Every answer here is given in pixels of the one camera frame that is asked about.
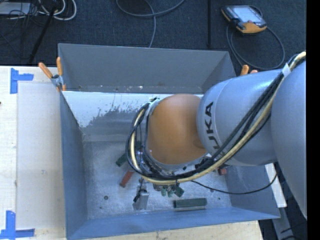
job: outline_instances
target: handheld device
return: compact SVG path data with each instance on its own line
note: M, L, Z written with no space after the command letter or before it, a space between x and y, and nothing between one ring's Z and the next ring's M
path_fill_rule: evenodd
M262 16L249 5L226 5L221 11L224 17L245 35L256 34L267 28Z

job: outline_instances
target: black cable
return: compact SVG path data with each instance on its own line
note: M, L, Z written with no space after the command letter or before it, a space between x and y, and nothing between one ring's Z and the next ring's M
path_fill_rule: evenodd
M254 105L251 107L251 109L246 113L246 115L242 118L242 120L240 121L240 123L237 125L237 127L233 130L233 132L229 135L229 137L227 138L227 140L221 145L221 147L216 151L215 154L212 155L211 158L208 158L203 164L201 164L199 167L197 167L194 170L188 171L188 172L184 172L181 173L179 175L175 175L175 176L171 176L171 175L159 175L157 173L152 173L152 174L148 174L145 175L149 178L155 178L158 180L179 180L179 179L183 179L183 178L187 178L190 177L196 173L200 173L202 171L204 171L205 169L207 169L208 167L212 166L214 164L214 158L217 157L222 151L223 149L231 142L231 140L234 138L234 136L239 132L239 130L241 129L241 127L244 125L244 123L248 120L249 116L255 111L256 107L259 107L261 104L265 104L265 102L267 101L267 99L265 99L265 97L270 97L270 93L272 93L274 91L274 87L277 87L279 82L281 81L281 79L284 77L283 73L280 72L278 74L278 76L271 82L271 84L266 88L266 90L262 93L262 95L257 99L257 101L254 103ZM136 121L138 114L140 113L140 111L142 109L144 109L144 107L149 104L145 104L144 106L142 106L140 108L140 110L136 113L135 118L132 121L132 126L134 125L134 122ZM138 124L140 124L140 122L142 122L144 114L146 112L147 109L145 109L143 116L141 116L141 118L139 119ZM127 152L127 157L128 157L128 162L130 164L130 166L139 174L144 175L141 171L137 170L135 168L135 166L132 164L132 161L130 159L129 156L129 141L130 138L132 136L132 134L134 132L137 131L137 124L135 127L132 128L127 143L126 143L126 152Z
M297 224L297 225L294 225L294 226L291 226L291 227L289 227L289 228L287 228L287 229L285 229L285 230L282 230L280 233L282 234L282 233L284 233L284 232L287 232L287 231L289 231L289 230L291 230L291 229L293 229L293 228L296 228L296 227L298 227L298 226L304 225L304 224L306 224L306 223L307 223L307 221L301 222L301 223L299 223L299 224Z
M212 190L212 191L217 191L217 192L221 192L221 193L225 193L225 194L229 194L229 195L247 195L247 194L252 194L252 193L256 193L256 192L259 192L259 191L262 191L262 190L265 190L266 188L270 187L272 185L272 183L275 182L275 180L277 179L277 173L274 175L273 177L273 180L266 186L262 187L262 188L259 188L259 189L256 189L256 190L253 190L253 191L248 191L248 192L241 192L241 193L237 193L237 192L228 192L228 191L223 191L223 190L220 190L220 189L216 189L216 188L213 188L213 187L209 187L209 186L206 186L198 181L195 181L195 180L191 180L191 182L193 183L196 183L206 189L209 189L209 190Z
M154 16L163 16L167 13L170 13L172 12L174 9L176 9L177 7L179 7L185 0L181 0L177 5L175 5L174 7L172 8L169 8L167 10L163 10L163 11L159 11L159 12L155 12L155 13L150 13L150 14L135 14L135 13L131 13L131 12L128 12L126 10L124 10L120 5L119 5L119 2L118 0L116 0L116 4L118 5L119 9L121 11L123 11L124 13L126 14L129 14L131 16L135 16L135 17L141 17L141 18L148 18L148 17L154 17Z
M286 236L284 238L281 238L281 240L287 240L287 239L290 239L290 238L297 239L297 240L303 240L302 238L294 236L294 235Z
M131 13L129 11L126 11L124 10L120 5L119 5L119 0L115 0L116 1L116 5L118 6L118 8L123 11L124 13L128 14L128 15L131 15L131 16L134 16L134 17L139 17L139 18L150 18L150 17L153 17L153 33L152 33L152 37L151 37L151 41L150 41L150 44L148 46L148 48L151 48L152 44L153 44L153 41L154 41L154 38L155 38L155 35L156 35L156 28L157 28L157 24L156 24L156 17L159 17L159 16L163 16L171 11L173 11L174 9L176 9L177 7L179 7L185 0L181 0L177 5L175 5L174 7L170 8L170 9L167 9L167 10L164 10L164 11L160 11L160 12L154 12L154 9L152 8L151 4L147 1L147 0L144 0L147 5L150 7L152 13L149 13L149 14L135 14L135 13Z
M286 52L285 52L285 47L283 45L283 43L281 42L280 38L277 36L277 34L275 32L273 32L270 27L267 27L266 29L269 30L273 36L276 38L276 40L279 42L280 46L281 46L281 50L282 50L282 59L281 59L281 62L276 65L276 66L273 66L273 67L261 67L261 66L257 66L257 65L254 65L252 63L250 63L249 61L247 61L246 59L244 59L238 52L237 50L235 49L235 46L234 46L234 42L233 42L233 36L234 36L234 33L236 33L237 31L234 30L232 33L231 33L231 36L229 37L229 24L227 25L226 27L226 40L229 44L229 47L234 55L234 57L236 58L236 60L238 61L238 63L240 64L240 66L242 67L244 64L247 64L248 66L251 66L252 68L256 68L256 69L259 69L261 71L268 71L268 70L274 70L274 69L278 69L281 67L281 65L284 63L285 61L285 56L286 56Z

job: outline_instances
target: gray bin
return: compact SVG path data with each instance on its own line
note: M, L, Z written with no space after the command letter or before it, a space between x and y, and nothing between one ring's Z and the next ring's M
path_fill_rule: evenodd
M147 209L134 210L139 184L130 169L116 165L125 152L132 119L150 97L177 93L202 96L234 78L229 53L60 43L66 91L60 93L65 227L68 240L276 219L279 209L271 187L234 195L181 183L182 197L162 196L146 183ZM197 181L228 192L249 192L267 185L264 166L231 166ZM174 200L206 198L204 209L177 211Z

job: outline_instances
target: blue tape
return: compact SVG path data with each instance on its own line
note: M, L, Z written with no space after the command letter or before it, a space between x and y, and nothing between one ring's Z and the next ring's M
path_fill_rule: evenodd
M10 94L18 93L18 81L32 81L33 74L19 74L18 70L11 68Z
M5 229L0 232L0 239L16 240L16 238L33 237L35 229L16 230L16 214L13 211L6 211Z

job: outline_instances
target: yellow cable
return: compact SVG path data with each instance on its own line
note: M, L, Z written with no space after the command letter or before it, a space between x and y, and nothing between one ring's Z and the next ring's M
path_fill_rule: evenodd
M298 61L300 61L301 59L303 59L306 56L306 52L303 51L300 54L298 54L293 62L290 64L289 68L292 71L295 66L297 65ZM279 85L277 86L276 90L274 91L272 97L270 98L270 100L268 101L268 103L266 104L265 108L263 109L262 113L260 114L260 116L258 117L258 119L255 121L255 123L253 124L253 126L247 131L247 133L242 137L242 139L236 144L234 145L222 158L220 158L218 161L216 161L213 165L211 165L210 167L208 167L207 169L194 174L192 176L186 177L186 178L181 178L181 179L169 179L169 180L158 180L158 179L153 179L147 176L142 175L141 177L144 178L146 181L149 181L155 185L174 185L177 183L183 183L183 182L188 182L188 181L192 181L195 179L198 179L206 174L208 174L209 172L212 172L216 169L218 169L221 165L223 165L226 161L228 161L235 153L237 153L237 151L250 139L250 137L254 134L255 130L257 129L257 127L259 126L259 124L263 121L263 119L269 114L271 108L272 108L272 104L273 101L276 97L276 93L280 87L280 85L282 84L282 82L284 81L284 78L281 80L281 82L279 83ZM140 116L141 116L142 112L138 115L134 125L136 125L136 123L138 122ZM131 158L133 161L134 166L136 166L136 168L138 169L138 163L135 157L135 133L133 133L133 135L131 136L130 139L130 154L131 154Z
M142 116L144 110L141 110L140 113L138 114L134 124L133 124L133 127L135 127L140 119L140 117ZM132 159L132 163L134 165L134 167L141 172L141 169L137 163L137 159L136 159L136 156L135 156L135 137L136 137L136 132L134 131L131 135L131 138L130 138L130 154L131 154L131 159Z
M290 66L289 66L290 70L292 71L292 70L296 67L297 63L298 63L300 60L302 60L305 56L306 56L306 52L305 52L305 51L299 53L299 54L294 58L294 60L291 62Z

